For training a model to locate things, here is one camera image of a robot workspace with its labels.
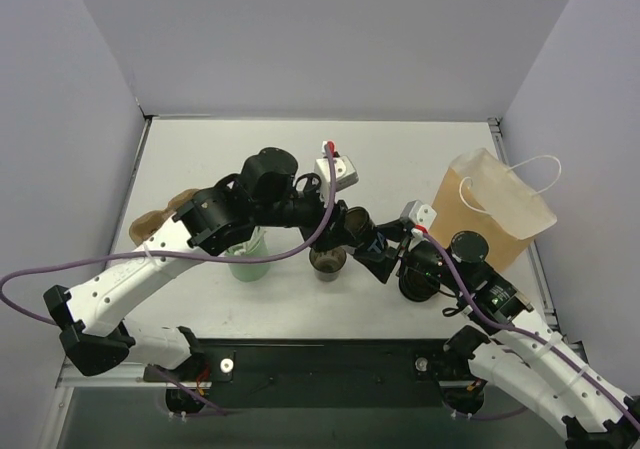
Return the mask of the black takeout coffee cup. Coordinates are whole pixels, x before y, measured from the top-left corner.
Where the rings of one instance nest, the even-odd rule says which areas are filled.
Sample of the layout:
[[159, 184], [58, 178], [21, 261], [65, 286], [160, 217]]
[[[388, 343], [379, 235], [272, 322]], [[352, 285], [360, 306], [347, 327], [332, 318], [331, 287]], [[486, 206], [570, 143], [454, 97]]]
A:
[[377, 231], [376, 225], [372, 221], [368, 211], [364, 208], [363, 223], [346, 224], [346, 228], [350, 233], [361, 234], [363, 236], [364, 245], [362, 252], [382, 253], [388, 247], [386, 238]]

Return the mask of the black cup lid stack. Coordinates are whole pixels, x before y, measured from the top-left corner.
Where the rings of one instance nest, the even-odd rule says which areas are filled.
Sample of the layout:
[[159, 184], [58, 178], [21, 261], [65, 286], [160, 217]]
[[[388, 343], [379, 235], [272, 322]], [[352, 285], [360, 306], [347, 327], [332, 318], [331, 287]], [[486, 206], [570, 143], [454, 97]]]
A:
[[440, 289], [438, 263], [418, 256], [407, 256], [401, 263], [398, 283], [406, 299], [425, 302]]

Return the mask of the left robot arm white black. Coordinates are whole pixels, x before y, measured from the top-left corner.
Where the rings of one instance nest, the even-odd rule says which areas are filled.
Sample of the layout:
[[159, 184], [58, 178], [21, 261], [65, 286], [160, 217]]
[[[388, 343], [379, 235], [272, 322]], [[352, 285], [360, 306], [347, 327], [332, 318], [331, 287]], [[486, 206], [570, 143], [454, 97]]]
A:
[[[355, 166], [326, 142], [312, 172], [298, 175], [297, 160], [267, 147], [250, 156], [240, 172], [190, 199], [133, 252], [86, 283], [56, 285], [45, 305], [60, 328], [68, 359], [85, 376], [103, 374], [123, 362], [159, 366], [179, 379], [195, 378], [205, 356], [195, 334], [180, 326], [154, 327], [128, 314], [196, 265], [230, 263], [229, 248], [247, 242], [256, 228], [297, 228], [303, 245], [331, 248], [330, 235], [346, 206], [338, 191], [358, 181]], [[303, 189], [296, 185], [305, 180]]]

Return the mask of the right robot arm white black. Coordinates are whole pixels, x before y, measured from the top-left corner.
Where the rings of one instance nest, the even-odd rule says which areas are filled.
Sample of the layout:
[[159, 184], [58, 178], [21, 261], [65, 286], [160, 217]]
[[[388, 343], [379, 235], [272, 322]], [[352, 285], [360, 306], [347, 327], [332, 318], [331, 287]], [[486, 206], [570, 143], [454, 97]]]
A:
[[632, 448], [639, 441], [639, 399], [607, 382], [553, 330], [513, 284], [486, 261], [487, 241], [473, 231], [442, 247], [409, 219], [348, 229], [361, 263], [389, 274], [398, 267], [406, 298], [446, 287], [468, 324], [446, 343], [443, 363], [457, 377], [471, 373], [524, 405], [568, 448]]

